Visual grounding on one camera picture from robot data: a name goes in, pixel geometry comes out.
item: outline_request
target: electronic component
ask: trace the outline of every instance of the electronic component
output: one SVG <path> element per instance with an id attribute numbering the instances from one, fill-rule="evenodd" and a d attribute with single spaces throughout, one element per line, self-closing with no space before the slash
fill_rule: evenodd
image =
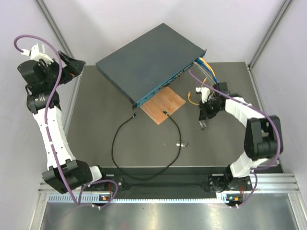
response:
<path id="1" fill-rule="evenodd" d="M 204 55 L 204 50 L 163 23 L 98 61 L 96 66 L 135 109 Z"/>

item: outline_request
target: gray mat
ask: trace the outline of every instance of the gray mat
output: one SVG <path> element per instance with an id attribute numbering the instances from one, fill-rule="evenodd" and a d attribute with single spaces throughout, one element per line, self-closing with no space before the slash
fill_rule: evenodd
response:
<path id="1" fill-rule="evenodd" d="M 231 92 L 259 107 L 251 80 L 243 62 L 212 63 L 218 81 L 226 81 Z M 203 74 L 192 67 L 196 75 Z M 231 115 L 220 112 L 201 130 L 198 122 L 199 108 L 187 100 L 198 101 L 195 87 L 199 84 L 188 73 L 183 74 L 170 88 L 187 102 L 172 118 L 181 129 L 182 141 L 189 143 L 181 149 L 175 166 L 226 166 L 243 152 L 244 127 Z M 114 154 L 123 167 L 153 167 L 169 164 L 177 154 L 177 128 L 167 119 L 159 126 L 141 109 L 136 118 L 119 132 Z M 102 76 L 95 66 L 84 70 L 80 89 L 68 133 L 70 148 L 79 160 L 89 165 L 114 166 L 111 144 L 117 128 L 135 112 L 130 102 Z"/>

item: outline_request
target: reflective metal surface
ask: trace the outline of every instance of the reflective metal surface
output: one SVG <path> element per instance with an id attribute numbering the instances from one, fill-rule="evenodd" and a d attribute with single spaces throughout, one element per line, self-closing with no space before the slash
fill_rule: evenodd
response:
<path id="1" fill-rule="evenodd" d="M 296 230 L 287 194 L 256 194 L 240 209 L 211 204 L 112 204 L 98 211 L 48 204 L 41 230 Z"/>

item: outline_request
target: metal floor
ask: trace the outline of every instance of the metal floor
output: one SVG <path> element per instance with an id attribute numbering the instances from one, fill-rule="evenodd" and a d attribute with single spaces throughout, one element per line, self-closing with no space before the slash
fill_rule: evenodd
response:
<path id="1" fill-rule="evenodd" d="M 101 211 L 82 207 L 50 224 L 48 215 L 56 222 L 74 207 L 48 203 L 41 230 L 298 229 L 287 194 L 256 194 L 240 209 L 211 204 L 112 204 Z"/>
<path id="2" fill-rule="evenodd" d="M 242 95 L 258 107 L 257 98 L 244 62 L 212 63 L 219 82 L 226 81 L 231 92 Z M 203 79 L 203 74 L 192 67 Z M 226 166 L 243 152 L 245 129 L 231 115 L 221 112 L 201 130 L 199 108 L 187 100 L 198 101 L 195 87 L 198 83 L 188 74 L 171 83 L 173 89 L 187 102 L 173 115 L 181 129 L 182 141 L 189 143 L 181 150 L 174 166 Z M 123 167 L 153 167 L 169 164 L 177 154 L 177 128 L 167 119 L 159 126 L 141 109 L 139 114 L 119 132 L 114 155 Z M 114 166 L 111 144 L 117 128 L 135 111 L 131 103 L 109 83 L 96 66 L 87 66 L 83 72 L 76 104 L 71 118 L 68 142 L 74 156 L 89 165 Z"/>

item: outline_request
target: cable plug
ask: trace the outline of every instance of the cable plug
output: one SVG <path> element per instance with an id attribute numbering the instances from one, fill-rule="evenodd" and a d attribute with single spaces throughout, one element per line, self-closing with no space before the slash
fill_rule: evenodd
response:
<path id="1" fill-rule="evenodd" d="M 132 117 L 136 117 L 136 115 L 138 114 L 139 112 L 135 112 Z"/>

